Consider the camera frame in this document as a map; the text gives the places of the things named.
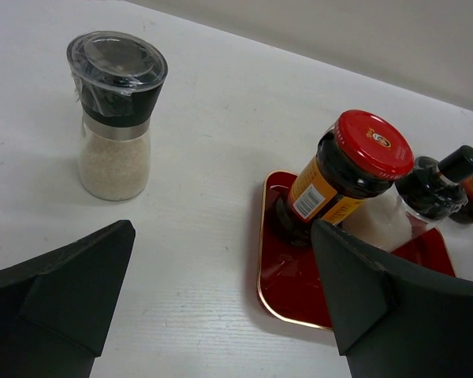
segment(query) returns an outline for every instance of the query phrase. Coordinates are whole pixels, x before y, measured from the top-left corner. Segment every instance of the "white table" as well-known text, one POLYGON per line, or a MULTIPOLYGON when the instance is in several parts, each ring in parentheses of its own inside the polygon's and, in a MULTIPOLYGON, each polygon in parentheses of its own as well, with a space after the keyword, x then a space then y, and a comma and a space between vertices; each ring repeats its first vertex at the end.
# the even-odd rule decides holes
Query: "white table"
MULTIPOLYGON (((473 146, 473 112, 235 35, 127 2, 0 1, 0 269, 127 218, 136 244, 92 377, 349 377, 333 334, 261 310, 255 270, 263 178, 301 170, 351 108, 395 124, 417 154, 473 146), (74 162, 65 48, 105 29, 150 41, 170 68, 150 182, 123 203, 91 197, 74 162)), ((441 230, 473 280, 473 226, 441 230)))

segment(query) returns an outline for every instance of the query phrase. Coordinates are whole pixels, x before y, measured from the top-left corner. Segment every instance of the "red lid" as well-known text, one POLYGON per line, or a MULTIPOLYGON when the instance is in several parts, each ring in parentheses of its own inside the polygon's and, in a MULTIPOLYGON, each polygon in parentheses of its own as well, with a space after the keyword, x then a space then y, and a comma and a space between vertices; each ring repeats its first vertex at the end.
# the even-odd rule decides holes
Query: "red lid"
POLYGON ((395 180, 413 168, 412 149, 390 123, 362 110, 348 110, 334 127, 340 148, 361 169, 395 180))

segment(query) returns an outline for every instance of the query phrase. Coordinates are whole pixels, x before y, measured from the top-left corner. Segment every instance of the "black bottle cap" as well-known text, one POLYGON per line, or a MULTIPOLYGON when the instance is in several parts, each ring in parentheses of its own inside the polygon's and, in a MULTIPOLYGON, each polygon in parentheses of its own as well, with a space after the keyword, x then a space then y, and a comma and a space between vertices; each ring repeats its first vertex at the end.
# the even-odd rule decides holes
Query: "black bottle cap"
POLYGON ((461 146, 438 163, 438 169, 447 179, 460 183, 473 176, 473 147, 461 146))

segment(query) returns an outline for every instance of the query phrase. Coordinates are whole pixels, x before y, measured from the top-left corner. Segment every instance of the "red tray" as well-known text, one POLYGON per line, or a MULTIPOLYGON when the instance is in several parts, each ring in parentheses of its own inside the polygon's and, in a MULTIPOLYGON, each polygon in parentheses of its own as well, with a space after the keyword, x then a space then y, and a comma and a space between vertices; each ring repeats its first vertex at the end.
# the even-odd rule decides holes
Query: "red tray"
MULTIPOLYGON (((259 241, 258 299, 272 316, 289 323, 331 330, 322 283, 311 248, 284 243, 270 229, 267 210, 296 175, 272 172, 265 179, 259 241)), ((445 242, 434 228, 393 252, 421 266, 456 276, 445 242)))

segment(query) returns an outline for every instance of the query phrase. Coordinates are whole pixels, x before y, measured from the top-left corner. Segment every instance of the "barcode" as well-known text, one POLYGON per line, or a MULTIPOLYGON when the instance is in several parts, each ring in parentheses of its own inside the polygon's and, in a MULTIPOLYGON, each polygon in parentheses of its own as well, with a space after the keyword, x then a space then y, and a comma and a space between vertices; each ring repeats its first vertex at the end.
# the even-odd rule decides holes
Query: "barcode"
POLYGON ((292 204, 294 210, 305 220, 324 202, 324 197, 310 184, 306 191, 292 204))

